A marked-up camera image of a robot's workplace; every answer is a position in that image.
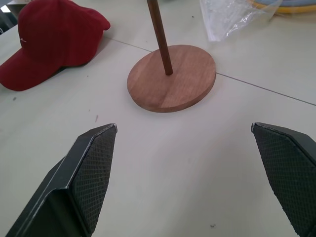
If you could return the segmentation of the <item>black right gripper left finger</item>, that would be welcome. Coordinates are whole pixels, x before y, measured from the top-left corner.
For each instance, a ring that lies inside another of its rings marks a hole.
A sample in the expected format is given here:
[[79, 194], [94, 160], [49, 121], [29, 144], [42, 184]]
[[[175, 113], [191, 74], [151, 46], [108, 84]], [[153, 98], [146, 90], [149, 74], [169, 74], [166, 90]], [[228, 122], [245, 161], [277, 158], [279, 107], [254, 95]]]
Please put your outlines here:
[[90, 237], [107, 192], [117, 125], [80, 135], [53, 166], [7, 233], [8, 237]]

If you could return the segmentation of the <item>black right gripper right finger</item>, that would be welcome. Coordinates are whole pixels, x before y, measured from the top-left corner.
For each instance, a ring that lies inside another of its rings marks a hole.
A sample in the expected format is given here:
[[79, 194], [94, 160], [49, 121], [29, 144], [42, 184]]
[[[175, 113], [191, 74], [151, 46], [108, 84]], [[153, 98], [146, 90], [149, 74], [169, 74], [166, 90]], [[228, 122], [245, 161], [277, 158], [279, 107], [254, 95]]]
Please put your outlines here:
[[296, 234], [316, 235], [316, 143], [289, 128], [251, 126], [269, 184]]

